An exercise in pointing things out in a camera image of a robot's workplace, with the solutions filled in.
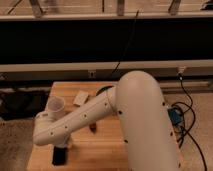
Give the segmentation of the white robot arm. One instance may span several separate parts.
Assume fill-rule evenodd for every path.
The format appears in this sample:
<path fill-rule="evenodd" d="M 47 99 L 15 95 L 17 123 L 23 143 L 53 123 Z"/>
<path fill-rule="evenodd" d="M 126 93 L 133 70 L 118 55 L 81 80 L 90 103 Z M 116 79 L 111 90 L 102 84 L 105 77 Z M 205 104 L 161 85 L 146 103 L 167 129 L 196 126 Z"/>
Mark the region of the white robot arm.
<path fill-rule="evenodd" d="M 33 142 L 63 146 L 71 133 L 112 113 L 120 119 L 130 171 L 182 171 L 161 88 L 144 71 L 126 73 L 115 86 L 65 116 L 38 113 Z"/>

